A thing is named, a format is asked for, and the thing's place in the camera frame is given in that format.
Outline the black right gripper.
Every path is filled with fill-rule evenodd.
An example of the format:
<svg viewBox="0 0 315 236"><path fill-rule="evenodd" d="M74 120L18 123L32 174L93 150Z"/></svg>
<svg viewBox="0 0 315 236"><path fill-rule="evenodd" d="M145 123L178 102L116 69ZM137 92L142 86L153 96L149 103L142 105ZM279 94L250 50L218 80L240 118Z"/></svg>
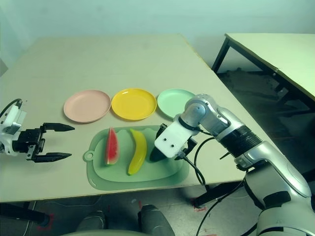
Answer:
<svg viewBox="0 0 315 236"><path fill-rule="evenodd" d="M161 134L168 126L166 124L161 124L159 129L159 134ZM187 155L192 152L192 150L197 145L197 142L193 138L189 138L184 144L183 153L184 158L187 158Z"/></svg>

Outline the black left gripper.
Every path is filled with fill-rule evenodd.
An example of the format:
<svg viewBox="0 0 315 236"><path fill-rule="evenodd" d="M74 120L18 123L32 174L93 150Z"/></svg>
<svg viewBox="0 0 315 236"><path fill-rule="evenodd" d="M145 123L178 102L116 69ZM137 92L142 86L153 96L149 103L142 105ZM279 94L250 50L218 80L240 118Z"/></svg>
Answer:
<svg viewBox="0 0 315 236"><path fill-rule="evenodd" d="M27 160L35 163L55 162L71 156L71 153L50 152L45 155L38 155L43 151L45 139L43 134L47 130L55 132L66 132L75 128L62 123L43 123L40 128L26 129L21 131L17 140L12 141L12 148L15 152L25 153Z"/></svg>

